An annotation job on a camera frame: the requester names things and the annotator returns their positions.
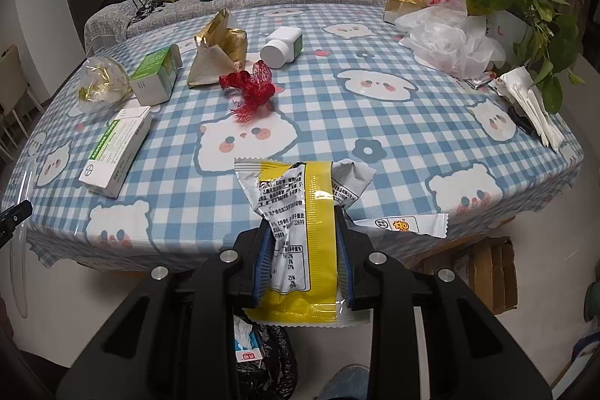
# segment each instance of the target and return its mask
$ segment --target pill bottle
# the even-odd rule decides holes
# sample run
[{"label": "pill bottle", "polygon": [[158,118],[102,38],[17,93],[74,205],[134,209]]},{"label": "pill bottle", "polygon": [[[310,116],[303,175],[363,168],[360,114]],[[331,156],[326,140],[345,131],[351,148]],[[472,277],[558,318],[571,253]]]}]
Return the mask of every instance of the pill bottle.
[{"label": "pill bottle", "polygon": [[269,68],[281,68],[302,51],[302,30],[281,26],[267,37],[267,43],[260,50],[260,59]]}]

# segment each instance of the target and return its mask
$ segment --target orange logo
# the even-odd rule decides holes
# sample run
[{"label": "orange logo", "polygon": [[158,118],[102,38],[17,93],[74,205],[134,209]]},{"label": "orange logo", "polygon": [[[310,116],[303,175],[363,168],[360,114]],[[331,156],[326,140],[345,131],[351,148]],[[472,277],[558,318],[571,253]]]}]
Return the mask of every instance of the orange logo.
[{"label": "orange logo", "polygon": [[408,231],[409,223],[404,220],[395,220],[392,224],[398,231]]}]

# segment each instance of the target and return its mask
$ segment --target metal screw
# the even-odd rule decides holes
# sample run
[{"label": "metal screw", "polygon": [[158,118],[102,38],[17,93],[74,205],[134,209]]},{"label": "metal screw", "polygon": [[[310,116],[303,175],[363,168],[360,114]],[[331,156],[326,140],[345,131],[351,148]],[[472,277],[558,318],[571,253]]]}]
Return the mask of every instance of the metal screw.
[{"label": "metal screw", "polygon": [[235,249],[226,249],[219,255],[219,258],[224,263],[232,263],[238,259],[238,252]]},{"label": "metal screw", "polygon": [[164,266],[157,266],[156,268],[154,268],[154,270],[152,270],[152,272],[150,273],[150,276],[152,278],[154,278],[155,280],[162,280],[168,274],[169,274],[169,270],[167,270],[166,267],[164,267]]},{"label": "metal screw", "polygon": [[388,261],[388,257],[385,254],[376,251],[369,255],[369,261],[373,264],[383,264]]},{"label": "metal screw", "polygon": [[437,272],[437,276],[440,280],[447,283],[453,281],[456,277],[454,272],[452,270],[448,270],[448,268],[442,268],[442,270]]}]

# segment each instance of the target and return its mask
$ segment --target blue checkered tablecloth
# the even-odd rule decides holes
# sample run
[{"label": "blue checkered tablecloth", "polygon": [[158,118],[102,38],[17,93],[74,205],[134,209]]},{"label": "blue checkered tablecloth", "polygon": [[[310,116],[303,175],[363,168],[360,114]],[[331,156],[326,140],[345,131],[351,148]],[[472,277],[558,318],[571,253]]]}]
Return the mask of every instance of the blue checkered tablecloth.
[{"label": "blue checkered tablecloth", "polygon": [[[78,181],[113,114],[77,110],[79,72],[35,128],[7,187],[15,202],[30,157],[37,173],[26,221],[43,264],[76,259],[97,268],[190,267],[256,226],[231,168],[233,156],[367,162],[377,173],[352,219],[450,212],[448,239],[478,234],[524,210],[540,210],[577,176],[583,150],[560,116],[559,152],[515,128],[490,88],[472,90],[416,63],[379,7],[302,4],[240,9],[254,60],[278,26],[302,28],[304,51],[273,71],[274,110],[237,127],[218,85],[189,89],[193,35],[211,16],[190,19],[104,49],[131,73],[146,53],[179,43],[183,68],[117,199]],[[443,242],[388,233],[397,256]]]}]

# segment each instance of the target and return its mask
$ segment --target chair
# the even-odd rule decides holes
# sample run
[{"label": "chair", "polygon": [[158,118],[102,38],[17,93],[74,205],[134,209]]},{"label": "chair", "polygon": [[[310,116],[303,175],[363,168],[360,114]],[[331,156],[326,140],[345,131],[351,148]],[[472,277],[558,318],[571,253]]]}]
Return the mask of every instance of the chair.
[{"label": "chair", "polygon": [[20,126],[25,136],[29,138],[29,134],[25,130],[15,107],[21,97],[27,93],[40,112],[43,113],[44,108],[29,88],[29,84],[23,75],[23,69],[21,68],[21,62],[19,60],[19,50],[15,45],[10,45],[7,51],[2,55],[2,58],[0,58],[0,87],[2,87],[2,90],[0,90],[0,106],[2,107],[2,112],[5,115],[12,112],[14,118],[17,120],[17,124]]}]

